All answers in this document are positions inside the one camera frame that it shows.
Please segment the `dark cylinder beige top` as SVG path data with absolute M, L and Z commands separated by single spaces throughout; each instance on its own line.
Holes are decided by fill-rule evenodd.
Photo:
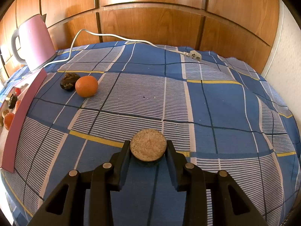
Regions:
M 167 148 L 165 136 L 155 129 L 142 129 L 130 141 L 130 150 L 142 164 L 153 165 L 162 159 Z

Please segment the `orange tangerine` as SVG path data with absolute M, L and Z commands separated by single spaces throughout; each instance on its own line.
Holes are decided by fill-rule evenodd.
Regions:
M 83 76 L 75 83 L 76 93 L 83 98 L 91 97 L 96 94 L 98 82 L 93 76 Z
M 4 128 L 6 130 L 10 130 L 10 126 L 12 124 L 12 121 L 13 121 L 14 117 L 15 117 L 15 114 L 12 113 L 12 112 L 9 112 L 5 115 L 5 117 L 4 117 Z

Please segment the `dark brown fruit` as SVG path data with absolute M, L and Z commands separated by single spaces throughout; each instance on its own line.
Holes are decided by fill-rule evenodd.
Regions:
M 8 108 L 13 109 L 16 106 L 16 102 L 18 101 L 18 98 L 16 95 L 12 94 L 10 96 L 10 99 L 8 101 Z
M 68 92 L 75 90 L 76 81 L 80 78 L 77 73 L 66 73 L 60 81 L 60 87 Z

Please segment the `red cherry tomato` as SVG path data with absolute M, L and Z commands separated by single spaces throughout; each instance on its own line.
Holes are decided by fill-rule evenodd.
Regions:
M 21 89 L 20 88 L 15 88 L 15 95 L 19 96 L 21 94 Z

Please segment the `small beige ball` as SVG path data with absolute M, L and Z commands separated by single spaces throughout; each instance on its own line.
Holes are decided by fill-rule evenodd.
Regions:
M 5 116 L 9 113 L 10 111 L 8 109 L 5 109 L 3 112 L 2 112 L 2 117 L 5 118 Z

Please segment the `small orange carrot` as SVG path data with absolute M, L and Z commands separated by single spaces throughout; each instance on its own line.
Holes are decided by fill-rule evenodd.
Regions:
M 21 104 L 21 100 L 19 99 L 19 100 L 16 101 L 16 104 L 15 104 L 15 111 L 18 110 L 18 108 L 20 107 L 20 104 Z

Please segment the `blue plaid tablecloth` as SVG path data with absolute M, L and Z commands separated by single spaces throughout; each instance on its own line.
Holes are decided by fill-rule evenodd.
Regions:
M 300 190 L 300 135 L 288 106 L 253 68 L 188 47 L 108 42 L 77 47 L 33 98 L 13 173 L 1 172 L 12 216 L 27 225 L 72 169 L 109 161 L 125 140 L 155 129 L 202 170 L 226 170 L 269 225 L 281 225 Z M 95 95 L 60 87 L 66 73 L 93 76 Z

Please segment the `pink shallow tray box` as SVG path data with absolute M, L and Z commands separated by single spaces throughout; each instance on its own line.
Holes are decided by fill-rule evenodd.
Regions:
M 1 127 L 1 169 L 10 173 L 14 172 L 18 140 L 26 114 L 46 76 L 47 72 L 43 68 L 35 73 L 24 76 L 19 82 L 14 84 L 8 94 L 4 96 L 4 99 L 10 97 L 15 93 L 15 88 L 20 88 L 21 90 L 18 96 L 18 99 L 21 100 L 20 107 L 17 110 L 10 110 L 15 115 L 10 129 L 7 130 L 5 127 Z

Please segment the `pink electric kettle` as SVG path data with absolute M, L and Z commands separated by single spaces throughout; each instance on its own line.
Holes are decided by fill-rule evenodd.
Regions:
M 11 48 L 15 59 L 20 64 L 27 65 L 30 71 L 41 68 L 57 55 L 45 21 L 46 14 L 35 14 L 24 21 L 11 37 Z M 20 40 L 23 57 L 20 57 L 17 52 L 16 38 Z

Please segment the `wooden panel cabinet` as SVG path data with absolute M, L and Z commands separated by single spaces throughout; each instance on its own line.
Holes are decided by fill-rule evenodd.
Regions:
M 235 57 L 262 72 L 277 34 L 279 0 L 1 0 L 1 75 L 20 68 L 13 32 L 46 16 L 55 49 L 110 41 L 109 34 Z

